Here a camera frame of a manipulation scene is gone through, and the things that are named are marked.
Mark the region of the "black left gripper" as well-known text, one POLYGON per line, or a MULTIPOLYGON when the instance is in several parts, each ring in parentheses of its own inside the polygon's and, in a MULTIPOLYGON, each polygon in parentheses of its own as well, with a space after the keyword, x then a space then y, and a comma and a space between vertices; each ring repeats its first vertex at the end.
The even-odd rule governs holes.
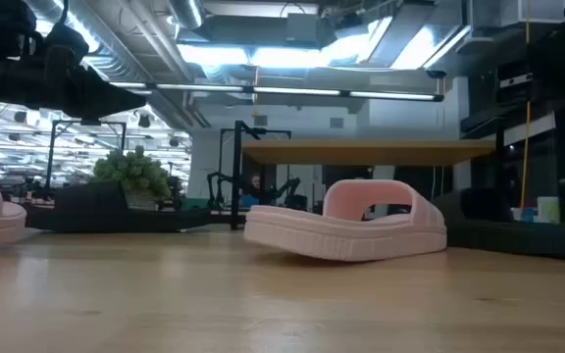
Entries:
POLYGON ((86 78, 82 92, 71 81, 48 81, 42 69, 3 60, 0 61, 0 102, 62 110, 72 116, 99 119, 143 107, 145 97, 101 78, 86 78))

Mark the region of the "black background rig frame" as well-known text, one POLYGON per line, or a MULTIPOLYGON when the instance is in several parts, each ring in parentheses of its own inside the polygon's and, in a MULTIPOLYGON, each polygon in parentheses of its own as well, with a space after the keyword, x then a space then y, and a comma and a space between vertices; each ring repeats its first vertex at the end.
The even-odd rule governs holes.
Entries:
POLYGON ((66 133, 68 129, 73 125, 80 125, 80 126, 120 126, 122 128, 122 132, 119 134, 119 138, 121 139, 120 149, 124 151, 126 149, 126 137, 127 137, 127 124, 121 122, 102 122, 100 120, 92 121, 92 120, 82 120, 82 119, 75 119, 75 120, 54 120, 52 122, 51 132, 50 132, 50 144, 48 148, 48 159, 47 159, 47 169, 46 169, 46 180, 45 180, 45 188, 47 190, 51 189, 51 181, 52 181, 52 174, 53 174, 53 165, 54 165, 54 152, 56 148, 56 139, 66 133))

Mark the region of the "wooden shelf with black frame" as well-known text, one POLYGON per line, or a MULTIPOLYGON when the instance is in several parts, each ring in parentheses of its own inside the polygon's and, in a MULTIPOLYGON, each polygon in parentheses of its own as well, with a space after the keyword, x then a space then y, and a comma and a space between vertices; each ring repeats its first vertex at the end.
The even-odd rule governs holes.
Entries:
POLYGON ((243 154, 262 165, 336 165, 336 166, 451 166, 493 154, 495 182, 501 183, 504 127, 498 124, 494 140, 370 140, 370 139, 292 139, 265 140, 263 128, 234 123, 231 178, 230 227, 239 226, 238 190, 243 154))

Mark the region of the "white and green container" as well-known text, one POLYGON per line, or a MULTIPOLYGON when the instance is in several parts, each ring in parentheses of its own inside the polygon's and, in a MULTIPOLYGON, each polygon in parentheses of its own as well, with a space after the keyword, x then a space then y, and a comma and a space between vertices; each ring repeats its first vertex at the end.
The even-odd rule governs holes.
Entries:
POLYGON ((557 196, 542 196, 538 198, 538 218, 540 223, 560 223, 560 207, 557 196))

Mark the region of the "long ceiling light bar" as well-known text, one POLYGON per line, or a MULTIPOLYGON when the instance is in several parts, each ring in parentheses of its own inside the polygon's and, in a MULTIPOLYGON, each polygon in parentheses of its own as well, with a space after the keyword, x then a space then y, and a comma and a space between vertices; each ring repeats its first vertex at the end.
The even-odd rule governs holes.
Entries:
POLYGON ((396 91, 364 91, 328 88, 300 88, 300 87, 276 87, 276 86, 250 86, 250 85, 219 85, 219 84, 195 84, 195 83, 154 83, 154 82, 128 82, 111 81, 111 84, 124 89, 134 90, 180 90, 193 92, 218 92, 218 93, 242 93, 242 94, 279 94, 279 95, 302 95, 358 99, 381 99, 396 101, 422 101, 441 102, 444 96, 441 94, 409 93, 396 91))

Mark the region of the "person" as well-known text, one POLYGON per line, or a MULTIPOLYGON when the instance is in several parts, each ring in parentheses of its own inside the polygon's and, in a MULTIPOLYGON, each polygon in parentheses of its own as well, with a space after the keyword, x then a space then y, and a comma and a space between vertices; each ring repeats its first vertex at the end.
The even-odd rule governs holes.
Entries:
POLYGON ((244 195, 251 196, 253 198, 259 199, 262 192, 261 177, 259 175, 253 175, 250 178, 248 186, 242 191, 244 195))

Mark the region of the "pale green spiky potted plant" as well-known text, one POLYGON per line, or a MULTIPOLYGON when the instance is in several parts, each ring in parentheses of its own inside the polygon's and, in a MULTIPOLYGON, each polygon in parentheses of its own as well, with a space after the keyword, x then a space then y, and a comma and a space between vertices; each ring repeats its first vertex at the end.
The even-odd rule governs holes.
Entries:
POLYGON ((155 211, 159 202, 171 196, 168 178, 162 163, 146 156, 142 146, 136 146, 128 152, 111 150, 98 159, 91 180, 115 181, 123 188, 130 208, 155 211))

